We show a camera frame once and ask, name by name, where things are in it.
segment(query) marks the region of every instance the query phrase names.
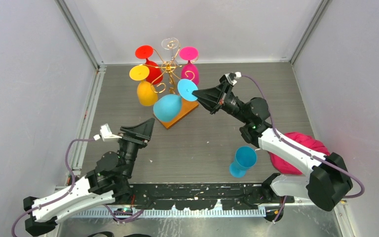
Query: wall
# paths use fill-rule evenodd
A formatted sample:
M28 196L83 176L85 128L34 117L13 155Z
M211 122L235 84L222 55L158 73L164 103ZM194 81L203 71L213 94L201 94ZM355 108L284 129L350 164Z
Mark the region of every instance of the wall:
M366 186L358 236L379 236L379 1L333 1L294 68L317 137Z
M106 64L140 63L137 47L176 37L200 62L288 61L320 0L74 0Z
M0 0L0 237L23 198L51 194L66 179L95 75L53 0ZM24 219L17 228L23 231Z

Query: blue plastic cup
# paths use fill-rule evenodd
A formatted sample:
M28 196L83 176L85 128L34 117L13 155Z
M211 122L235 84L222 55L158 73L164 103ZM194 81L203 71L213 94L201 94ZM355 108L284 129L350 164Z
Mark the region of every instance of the blue plastic cup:
M242 178L246 171L256 164L257 156L254 149L240 147L234 155L234 161L229 166L230 174L235 178Z

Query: gray wall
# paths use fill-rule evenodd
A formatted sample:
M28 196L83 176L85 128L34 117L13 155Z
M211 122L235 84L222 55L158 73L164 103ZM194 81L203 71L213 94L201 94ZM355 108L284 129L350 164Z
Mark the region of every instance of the gray wall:
M379 1L332 1L294 68L317 137L366 186L358 236L379 236Z
M62 184L94 74L55 1L0 0L0 237Z

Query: red fabric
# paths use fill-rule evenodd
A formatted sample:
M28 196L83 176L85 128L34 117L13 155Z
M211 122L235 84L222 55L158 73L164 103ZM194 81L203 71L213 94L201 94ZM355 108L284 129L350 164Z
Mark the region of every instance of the red fabric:
M293 139L294 141L300 143L301 145L312 149L317 152L324 153L326 155L329 155L328 149L323 145L321 141L317 141L313 139L311 136L307 136L304 134L301 134L299 132L289 132L284 134L288 138ZM274 167L280 171L282 174L294 174L294 175L302 175L301 171L299 171L297 168L286 162L285 160L281 159L280 157L269 153L271 156L271 163L274 165Z

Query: wooden base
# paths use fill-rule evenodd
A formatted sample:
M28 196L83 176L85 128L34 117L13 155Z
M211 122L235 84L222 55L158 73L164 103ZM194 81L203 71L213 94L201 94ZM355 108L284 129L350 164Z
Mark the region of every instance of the wooden base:
M174 126L177 122L179 122L181 119L183 119L185 116L189 115L193 110L195 110L198 107L198 105L199 103L196 101L190 102L188 100L182 99L182 109L179 112L179 114L170 122L162 122L162 121L159 121L159 122L166 128L166 130L168 130L172 126Z

